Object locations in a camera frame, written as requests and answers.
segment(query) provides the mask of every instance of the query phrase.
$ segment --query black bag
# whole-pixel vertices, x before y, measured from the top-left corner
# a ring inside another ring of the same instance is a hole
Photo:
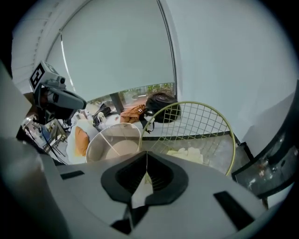
[[[104,114],[104,116],[107,117],[111,112],[111,108],[107,107],[104,103],[101,105],[100,109],[93,115],[93,123],[96,126],[100,124],[100,121],[98,119],[98,114],[100,112],[102,112]]]
[[[178,101],[165,93],[155,93],[152,96],[148,98],[145,104],[145,114],[149,116],[153,116],[155,113],[157,113],[159,110],[163,109],[164,107],[171,105],[173,103],[177,103]],[[175,105],[169,109],[166,109],[159,113],[155,117],[155,121],[158,123],[170,123],[180,115],[180,106]],[[143,128],[147,124],[146,119],[144,116],[139,117],[139,120],[142,123]]]

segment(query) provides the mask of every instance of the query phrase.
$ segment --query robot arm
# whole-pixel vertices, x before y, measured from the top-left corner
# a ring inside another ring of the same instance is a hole
[[[29,79],[34,103],[38,109],[37,123],[47,124],[53,119],[70,120],[79,109],[85,109],[86,101],[67,91],[65,78],[45,61],[37,66]]]

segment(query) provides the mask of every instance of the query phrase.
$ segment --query brown bag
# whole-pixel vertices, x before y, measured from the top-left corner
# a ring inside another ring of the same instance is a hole
[[[138,105],[132,109],[128,109],[121,113],[121,123],[135,123],[139,120],[139,116],[145,111],[145,105]]]

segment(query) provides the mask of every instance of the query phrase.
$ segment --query cables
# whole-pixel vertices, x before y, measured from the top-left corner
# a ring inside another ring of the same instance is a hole
[[[65,163],[61,158],[59,158],[59,157],[57,156],[57,154],[54,152],[52,146],[49,144],[49,142],[47,141],[46,137],[45,137],[44,134],[43,134],[43,125],[41,125],[41,127],[42,127],[42,135],[43,135],[44,139],[46,140],[47,145],[49,146],[49,148],[51,149],[51,151],[53,152],[53,154],[56,156],[56,158],[57,158],[61,163],[63,163],[63,164],[66,165],[66,163]]]

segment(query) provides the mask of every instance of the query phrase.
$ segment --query orange cloth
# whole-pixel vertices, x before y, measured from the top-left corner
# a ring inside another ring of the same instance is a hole
[[[80,127],[76,127],[75,131],[75,142],[76,148],[80,155],[86,156],[87,147],[89,144],[89,138],[87,133],[85,133]]]
[[[145,111],[145,105],[139,105],[132,109],[128,109],[121,113],[121,123],[135,123],[139,120],[139,116]]]

